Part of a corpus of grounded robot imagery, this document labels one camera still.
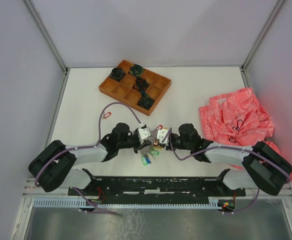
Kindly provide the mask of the silver key with red tag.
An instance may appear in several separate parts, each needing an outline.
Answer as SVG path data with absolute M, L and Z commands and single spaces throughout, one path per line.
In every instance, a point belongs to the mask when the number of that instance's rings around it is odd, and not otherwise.
M 110 111 L 104 112 L 102 114 L 102 119 L 105 120 L 105 119 L 109 118 L 111 115 L 112 115 L 112 113 Z

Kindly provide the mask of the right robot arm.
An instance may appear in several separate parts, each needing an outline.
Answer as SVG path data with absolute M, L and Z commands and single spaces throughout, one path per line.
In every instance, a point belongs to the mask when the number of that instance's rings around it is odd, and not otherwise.
M 221 144 L 202 138 L 193 124 L 185 123 L 177 134 L 171 129 L 157 130 L 154 142 L 168 151 L 189 151 L 188 156 L 178 157 L 180 161 L 194 158 L 204 163 L 238 166 L 238 170 L 226 170 L 215 183 L 222 196 L 239 188 L 258 188 L 277 196 L 291 181 L 292 165 L 263 141 L 248 146 Z

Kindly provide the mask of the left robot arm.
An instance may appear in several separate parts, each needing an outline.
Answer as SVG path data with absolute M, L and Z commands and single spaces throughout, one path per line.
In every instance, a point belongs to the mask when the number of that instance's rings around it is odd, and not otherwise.
M 151 137 L 146 126 L 130 131 L 127 124 L 120 122 L 93 145 L 67 146 L 54 140 L 29 164 L 28 171 L 35 178 L 35 185 L 47 193 L 68 186 L 92 195 L 97 189 L 93 175 L 88 170 L 75 169 L 76 165 L 110 161 L 122 149 L 133 149 L 137 154 L 152 145 Z

